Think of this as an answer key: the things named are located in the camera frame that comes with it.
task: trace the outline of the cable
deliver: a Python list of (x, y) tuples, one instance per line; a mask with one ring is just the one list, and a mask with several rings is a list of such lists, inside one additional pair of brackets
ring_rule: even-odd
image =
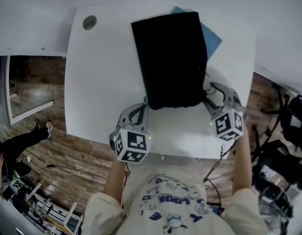
[(227, 175), (229, 175), (229, 174), (231, 174), (231, 173), (232, 173), (232, 172), (226, 172), (226, 173), (224, 173), (224, 174), (222, 174), (222, 175), (220, 175), (220, 176), (218, 176), (218, 177), (216, 177), (216, 178), (210, 178), (209, 180), (219, 179), (219, 178), (224, 177), (224, 176), (227, 176)]
[(125, 174), (126, 174), (126, 179), (125, 179), (125, 183), (123, 184), (123, 187), (124, 187), (124, 188), (125, 188), (126, 183), (127, 183), (127, 178), (128, 178), (128, 170), (129, 170), (129, 168), (128, 168), (128, 164), (126, 163), (126, 172), (125, 172)]
[(150, 108), (150, 105), (149, 105), (148, 102), (147, 102), (146, 96), (144, 97), (144, 102), (143, 102), (143, 104), (145, 104), (147, 107)]
[(76, 175), (76, 174), (78, 174), (79, 172), (88, 172), (88, 173), (91, 172), (90, 174), (93, 174), (93, 175), (99, 176), (99, 177), (101, 177), (101, 178), (107, 179), (107, 177), (104, 176), (103, 174), (98, 173), (98, 172), (94, 172), (94, 171), (91, 171), (91, 170), (78, 170), (78, 169), (75, 169), (75, 168), (69, 168), (69, 167), (65, 167), (65, 166), (57, 166), (57, 165), (53, 165), (53, 164), (48, 164), (47, 166), (48, 166), (48, 167), (52, 167), (53, 170), (56, 170), (56, 169), (54, 169), (55, 167), (57, 167), (57, 168), (66, 168), (66, 169), (70, 169), (70, 170), (77, 170), (76, 173), (66, 173), (66, 172), (64, 172), (64, 171), (56, 170), (56, 171), (58, 171), (58, 172), (61, 172), (61, 173), (66, 174), (66, 175)]
[(28, 175), (30, 175), (30, 174), (32, 174), (32, 173), (36, 173), (36, 172), (38, 172), (38, 171), (40, 171), (40, 170), (44, 170), (44, 169), (46, 169), (46, 168), (47, 168), (47, 167), (44, 167), (44, 168), (41, 168), (41, 169), (39, 169), (39, 170), (37, 170), (37, 171), (30, 172), (30, 173), (28, 173), (28, 174), (26, 174), (26, 175), (24, 175), (24, 176), (22, 176), (22, 177), (15, 178), (14, 180), (17, 180), (17, 179), (23, 178), (23, 177), (25, 177), (25, 176), (28, 176)]
[(213, 95), (213, 94), (215, 94), (216, 93), (216, 91), (217, 91), (217, 89), (215, 89), (215, 91), (213, 92), (213, 93), (209, 93), (209, 91), (207, 92), (207, 94), (206, 95)]
[(219, 191), (217, 189), (217, 187), (212, 183), (211, 180), (207, 179), (207, 181), (209, 181), (211, 183), (211, 185), (215, 188), (217, 194), (218, 194), (218, 199), (219, 199), (219, 207), (218, 207), (218, 211), (217, 211), (217, 214), (219, 214), (219, 211), (220, 211), (220, 208), (221, 208), (221, 197), (220, 197), (220, 194), (219, 194)]
[(203, 179), (203, 182), (204, 182), (204, 183), (207, 181), (207, 179), (208, 179), (208, 177), (211, 175), (211, 173), (219, 166), (219, 164), (220, 164), (220, 162), (222, 161), (223, 157), (230, 151), (230, 149), (229, 149), (227, 152), (225, 152), (225, 153), (223, 154), (225, 148), (226, 148), (225, 144), (222, 144), (222, 145), (221, 145), (221, 150), (220, 150), (220, 159), (219, 159), (218, 161), (216, 161), (216, 163), (215, 163), (215, 164), (213, 165), (213, 167), (210, 169), (209, 173), (208, 173), (208, 174), (206, 175), (206, 177)]
[[(92, 172), (92, 174), (94, 173), (96, 176), (99, 176), (99, 177), (101, 177), (101, 178), (107, 179), (107, 177), (104, 176), (103, 174), (97, 173), (97, 172), (94, 172), (94, 171), (91, 171), (91, 170), (78, 170), (78, 169), (75, 169), (75, 168), (69, 168), (69, 167), (65, 167), (65, 166), (57, 166), (57, 165), (54, 165), (54, 164), (45, 164), (45, 163), (41, 162), (40, 160), (36, 159), (33, 155), (29, 155), (28, 157), (33, 157), (36, 161), (39, 161), (40, 163), (46, 165), (47, 167), (50, 167), (50, 168), (52, 168), (53, 170), (56, 170), (56, 171), (58, 171), (58, 172), (60, 172), (60, 173), (64, 173), (64, 174), (66, 174), (66, 175), (76, 175), (76, 174), (78, 174), (79, 172)], [(76, 173), (66, 173), (66, 172), (64, 172), (64, 171), (60, 171), (60, 170), (55, 169), (55, 167), (58, 167), (58, 168), (66, 168), (66, 169), (70, 169), (70, 170), (77, 170), (77, 172), (76, 172)]]
[(126, 163), (126, 167), (127, 167), (127, 170), (129, 171), (129, 173), (131, 173), (131, 171), (129, 170), (129, 167), (128, 167), (128, 163)]

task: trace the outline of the person's leg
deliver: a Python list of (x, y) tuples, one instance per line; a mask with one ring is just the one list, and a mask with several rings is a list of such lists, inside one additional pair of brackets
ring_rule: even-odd
[(41, 129), (36, 125), (30, 133), (25, 133), (5, 141), (0, 145), (0, 149), (4, 152), (5, 160), (8, 163), (14, 163), (26, 148), (47, 139), (50, 136), (51, 130), (51, 123)]

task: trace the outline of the black chair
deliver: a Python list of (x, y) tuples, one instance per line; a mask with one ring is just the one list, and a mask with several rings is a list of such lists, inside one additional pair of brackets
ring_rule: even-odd
[(301, 158), (291, 155), (280, 140), (263, 145), (262, 150), (257, 164), (252, 168), (255, 186), (257, 182), (261, 181), (261, 170), (264, 166), (280, 174), (291, 185), (302, 181)]
[[(259, 142), (257, 141), (257, 147), (255, 151), (252, 152), (252, 162), (259, 157), (262, 152), (263, 146), (268, 143), (270, 137), (272, 136), (272, 133), (274, 132), (279, 123), (281, 124), (284, 138), (287, 141), (292, 142), (296, 147), (300, 147), (300, 149), (302, 150), (302, 95), (296, 96), (289, 103), (290, 96), (285, 94), (283, 103), (280, 87), (276, 84), (274, 84), (273, 87), (278, 92), (279, 110), (265, 111), (262, 109), (261, 111), (265, 114), (278, 114), (278, 118), (272, 130), (267, 128), (267, 139), (263, 143), (263, 145), (260, 146)], [(297, 119), (297, 122), (300, 122), (300, 126), (294, 126), (291, 123), (293, 117)], [(253, 126), (253, 130), (256, 132), (256, 138), (258, 140), (258, 132), (255, 126)]]

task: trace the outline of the blue folder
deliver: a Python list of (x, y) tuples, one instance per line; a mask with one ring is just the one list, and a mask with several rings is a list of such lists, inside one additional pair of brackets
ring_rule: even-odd
[[(185, 12), (183, 9), (179, 7), (175, 7), (175, 9), (171, 12), (174, 13), (183, 13)], [(213, 56), (214, 52), (217, 50), (219, 45), (221, 44), (222, 40), (209, 28), (207, 28), (204, 24), (201, 23), (204, 39), (205, 39), (205, 45), (206, 50), (208, 53), (208, 60)]]

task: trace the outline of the cartoon print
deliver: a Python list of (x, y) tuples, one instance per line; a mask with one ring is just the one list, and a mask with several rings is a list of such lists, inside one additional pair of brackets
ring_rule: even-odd
[(172, 182), (175, 182), (176, 184), (181, 184), (181, 185), (183, 185), (183, 186), (185, 186), (185, 187), (187, 187), (187, 188), (190, 188), (187, 184), (184, 184), (184, 183), (180, 182), (179, 179), (175, 179), (175, 178), (169, 177), (169, 176), (167, 176), (166, 174), (156, 174), (156, 175), (148, 182), (148, 184), (151, 183), (151, 182), (153, 182), (154, 180), (156, 180), (156, 184), (161, 183), (161, 182), (164, 180), (164, 181), (166, 181), (166, 182), (172, 181)]
[(155, 186), (154, 188), (151, 188), (146, 191), (150, 197), (154, 197), (156, 194), (159, 193), (159, 186)]
[(199, 213), (200, 215), (206, 215), (206, 214), (209, 214), (210, 208), (205, 203), (202, 203), (195, 207), (195, 211), (197, 213)]
[(155, 212), (152, 216), (149, 217), (149, 219), (154, 220), (154, 221), (159, 220), (161, 218), (162, 218), (162, 215), (158, 212)]
[(195, 214), (190, 214), (190, 217), (193, 218), (193, 223), (196, 223), (203, 218), (202, 216), (197, 216)]
[(161, 183), (161, 182), (164, 182), (164, 181), (163, 181), (161, 178), (157, 178), (155, 183), (156, 183), (156, 184), (159, 184), (159, 183)]
[(195, 192), (191, 192), (188, 194), (188, 198), (191, 199), (191, 200), (197, 200), (201, 197), (201, 194), (198, 193), (197, 191)]
[(185, 190), (186, 192), (189, 191), (189, 188), (188, 188), (188, 187), (181, 187), (181, 189)]
[(147, 190), (146, 193), (147, 193), (148, 195), (143, 196), (143, 197), (142, 197), (142, 200), (143, 200), (143, 201), (145, 201), (145, 200), (150, 200), (150, 199), (152, 199), (152, 197), (156, 196), (156, 194), (159, 193), (159, 187), (160, 187), (160, 186), (155, 186), (154, 188), (151, 188), (151, 189)]
[(183, 203), (186, 203), (186, 205), (190, 204), (190, 200), (188, 198), (177, 197), (177, 196), (173, 196), (171, 194), (161, 193), (158, 196), (158, 198), (159, 198), (160, 204), (164, 203), (164, 202), (171, 202), (171, 203), (175, 203), (175, 204), (179, 204), (179, 205), (182, 205)]
[(166, 187), (172, 190), (177, 189), (177, 184), (173, 182), (167, 182)]
[(182, 218), (179, 214), (176, 213), (169, 213), (166, 217), (166, 223), (163, 227), (163, 229), (168, 229), (168, 233), (171, 234), (171, 232), (178, 228), (188, 229), (187, 226), (184, 225), (184, 222), (182, 221)]
[(149, 201), (144, 201), (142, 203), (142, 205), (140, 205), (140, 211), (141, 211), (141, 215), (143, 215), (143, 212), (146, 210), (155, 210), (157, 208), (156, 205), (154, 205), (153, 203), (149, 202)]

